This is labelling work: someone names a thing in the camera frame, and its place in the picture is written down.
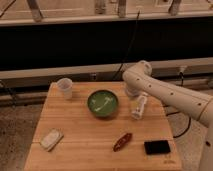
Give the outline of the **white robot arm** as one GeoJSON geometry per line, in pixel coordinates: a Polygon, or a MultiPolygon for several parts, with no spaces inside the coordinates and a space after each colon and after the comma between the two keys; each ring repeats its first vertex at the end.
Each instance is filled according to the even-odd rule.
{"type": "Polygon", "coordinates": [[[139,61],[126,69],[122,74],[126,94],[137,96],[144,91],[206,126],[199,171],[213,171],[213,96],[154,79],[151,73],[152,67],[147,61],[139,61]]]}

